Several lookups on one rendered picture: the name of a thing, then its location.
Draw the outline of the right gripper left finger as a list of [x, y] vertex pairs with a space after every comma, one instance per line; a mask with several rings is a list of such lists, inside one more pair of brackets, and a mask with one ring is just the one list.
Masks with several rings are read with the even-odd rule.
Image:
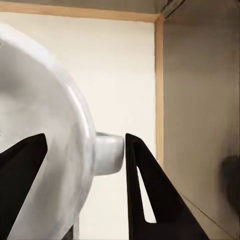
[[7, 240], [47, 152], [40, 133], [0, 153], [0, 240]]

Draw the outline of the coffee cup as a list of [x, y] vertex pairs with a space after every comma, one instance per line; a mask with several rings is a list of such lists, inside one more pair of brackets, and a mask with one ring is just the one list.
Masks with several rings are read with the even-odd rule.
[[121, 171], [126, 139], [96, 131], [88, 102], [65, 66], [0, 22], [0, 154], [42, 133], [47, 154], [6, 240], [62, 240], [94, 177]]

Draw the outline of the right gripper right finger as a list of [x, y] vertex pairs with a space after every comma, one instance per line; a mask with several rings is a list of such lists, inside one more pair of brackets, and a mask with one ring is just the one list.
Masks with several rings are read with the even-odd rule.
[[[129, 240], [210, 240], [146, 143], [125, 135]], [[139, 168], [156, 223], [145, 220]]]

